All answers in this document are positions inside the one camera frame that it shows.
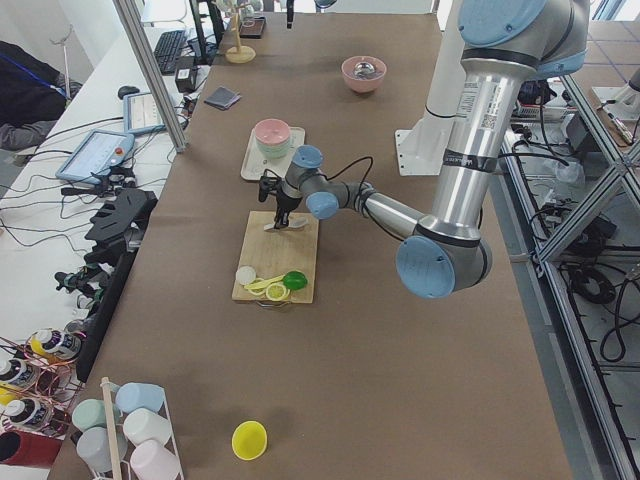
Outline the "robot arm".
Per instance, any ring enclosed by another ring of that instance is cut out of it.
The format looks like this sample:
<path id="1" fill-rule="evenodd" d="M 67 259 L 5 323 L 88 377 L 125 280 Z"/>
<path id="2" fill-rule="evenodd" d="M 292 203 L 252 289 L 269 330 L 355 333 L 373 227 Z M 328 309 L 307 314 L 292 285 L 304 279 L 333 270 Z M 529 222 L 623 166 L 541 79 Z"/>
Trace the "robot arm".
<path id="1" fill-rule="evenodd" d="M 301 204 L 319 220 L 350 208 L 400 239 L 396 270 L 413 294 L 441 298 L 480 283 L 492 262 L 480 210 L 521 85 L 582 67 L 589 11 L 586 1 L 461 2 L 445 31 L 462 42 L 465 79 L 430 213 L 365 181 L 330 180 L 320 169 L 321 151 L 302 145 L 284 176 L 260 179 L 259 201 L 276 199 L 274 229 L 287 228 Z"/>

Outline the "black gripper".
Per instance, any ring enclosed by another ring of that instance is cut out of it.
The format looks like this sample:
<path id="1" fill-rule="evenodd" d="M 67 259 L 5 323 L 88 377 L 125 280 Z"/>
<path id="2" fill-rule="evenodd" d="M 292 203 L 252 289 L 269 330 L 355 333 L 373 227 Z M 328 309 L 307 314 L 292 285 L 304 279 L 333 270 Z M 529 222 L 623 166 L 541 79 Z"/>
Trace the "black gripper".
<path id="1" fill-rule="evenodd" d="M 258 182 L 258 201 L 264 203 L 270 194 L 276 198 L 274 229 L 289 226 L 289 212 L 296 210 L 301 203 L 300 192 L 292 187 L 285 178 L 263 174 Z"/>

